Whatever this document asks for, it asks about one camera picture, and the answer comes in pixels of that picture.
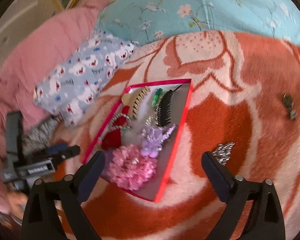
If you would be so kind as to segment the person's left hand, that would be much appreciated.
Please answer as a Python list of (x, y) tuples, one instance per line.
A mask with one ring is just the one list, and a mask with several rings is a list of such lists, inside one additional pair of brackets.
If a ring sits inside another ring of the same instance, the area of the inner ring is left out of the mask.
[(27, 203), (27, 195), (21, 192), (9, 192), (7, 198), (10, 204), (11, 214), (22, 220), (24, 215), (23, 206)]

